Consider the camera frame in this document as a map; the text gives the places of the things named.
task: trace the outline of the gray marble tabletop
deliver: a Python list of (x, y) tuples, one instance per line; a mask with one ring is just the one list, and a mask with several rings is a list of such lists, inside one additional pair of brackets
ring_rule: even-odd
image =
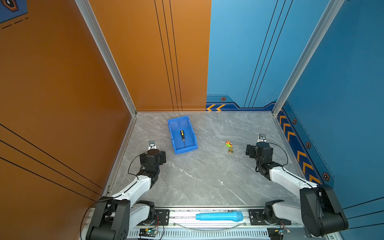
[[(190, 117), (198, 149), (175, 155), (167, 120), (181, 116)], [(255, 159), (245, 155), (246, 145), (255, 145), (260, 133), (266, 134), (268, 142), (285, 149), (279, 131), (272, 114), (266, 112), (138, 113), (111, 193), (118, 192), (135, 178), (127, 174), (132, 159), (148, 150), (148, 141), (155, 140), (157, 148), (166, 151), (167, 162), (160, 166), (159, 179), (141, 200), (153, 201), (160, 207), (264, 206), (267, 201), (283, 199), (299, 206), (299, 200), (292, 193), (255, 172)], [(227, 140), (233, 144), (232, 154), (225, 146)], [(279, 147), (274, 147), (273, 160), (286, 163), (285, 153)], [(139, 168), (137, 158), (130, 172), (136, 174)], [(297, 173), (291, 159), (286, 168)]]

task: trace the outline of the screwdriver handle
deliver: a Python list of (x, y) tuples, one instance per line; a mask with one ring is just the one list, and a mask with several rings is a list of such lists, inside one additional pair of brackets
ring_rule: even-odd
[(183, 139), (183, 141), (185, 141), (184, 131), (183, 130), (180, 130), (180, 135), (181, 135), (181, 138)]

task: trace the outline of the small toy figure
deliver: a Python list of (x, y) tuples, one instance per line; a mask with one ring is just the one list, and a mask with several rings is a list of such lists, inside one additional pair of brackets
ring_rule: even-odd
[(229, 140), (225, 143), (225, 145), (226, 145), (227, 147), (229, 147), (229, 148), (232, 147), (232, 143), (231, 143)]

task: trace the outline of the hexagon symbol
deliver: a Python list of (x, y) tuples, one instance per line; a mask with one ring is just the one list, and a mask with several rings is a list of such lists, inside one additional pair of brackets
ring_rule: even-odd
[(323, 179), (325, 180), (325, 181), (329, 181), (329, 179), (330, 179), (331, 177), (329, 176), (329, 174), (328, 173), (323, 173)]
[(12, 12), (19, 10), (19, 8), (17, 7), (16, 0), (1, 0), (1, 2), (6, 8), (11, 10)]

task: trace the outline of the orange wall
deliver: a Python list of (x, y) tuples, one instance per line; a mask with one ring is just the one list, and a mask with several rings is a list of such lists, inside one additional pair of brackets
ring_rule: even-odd
[(90, 3), (138, 111), (205, 110), (211, 0)]
[(1, 236), (78, 239), (131, 116), (76, 3), (27, 5), (0, 24)]

